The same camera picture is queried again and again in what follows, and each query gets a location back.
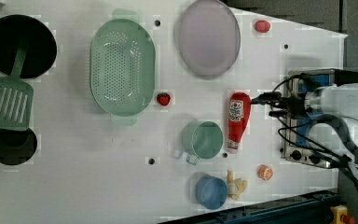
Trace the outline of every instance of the mint green mug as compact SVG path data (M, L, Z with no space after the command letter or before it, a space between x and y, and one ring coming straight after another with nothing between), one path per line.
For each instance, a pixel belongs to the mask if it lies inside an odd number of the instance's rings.
M219 153L223 145L223 133L214 122L191 121L183 129L182 144L188 152L186 161L197 165L199 159L210 159Z

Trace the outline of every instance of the black pan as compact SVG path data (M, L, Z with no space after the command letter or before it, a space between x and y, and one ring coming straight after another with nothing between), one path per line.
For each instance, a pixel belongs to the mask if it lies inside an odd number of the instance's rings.
M27 38L29 47L21 78L39 77L54 64L57 44L48 27L24 15L10 15L0 19L0 71L10 75L22 38Z

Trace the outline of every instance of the red ketchup bottle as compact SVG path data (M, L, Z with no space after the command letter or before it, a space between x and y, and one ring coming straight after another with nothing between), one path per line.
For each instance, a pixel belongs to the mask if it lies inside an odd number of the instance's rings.
M243 132L251 113L251 98L244 92L235 92L228 105L228 151L237 153Z

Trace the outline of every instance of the small yellow object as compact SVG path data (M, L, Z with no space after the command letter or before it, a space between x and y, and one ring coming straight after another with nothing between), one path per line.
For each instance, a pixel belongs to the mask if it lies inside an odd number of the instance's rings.
M246 190L248 181L237 178L234 180L234 172L227 171L228 198L238 200Z
M331 224L355 224L356 220L354 217L348 216L348 208L343 205L336 207L330 207L333 212L334 220Z

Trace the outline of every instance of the black round base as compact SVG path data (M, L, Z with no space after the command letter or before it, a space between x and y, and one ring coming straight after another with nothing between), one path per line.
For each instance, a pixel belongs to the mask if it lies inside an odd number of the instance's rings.
M0 129L0 162L20 165L30 160L37 148L36 135L31 129L24 132Z

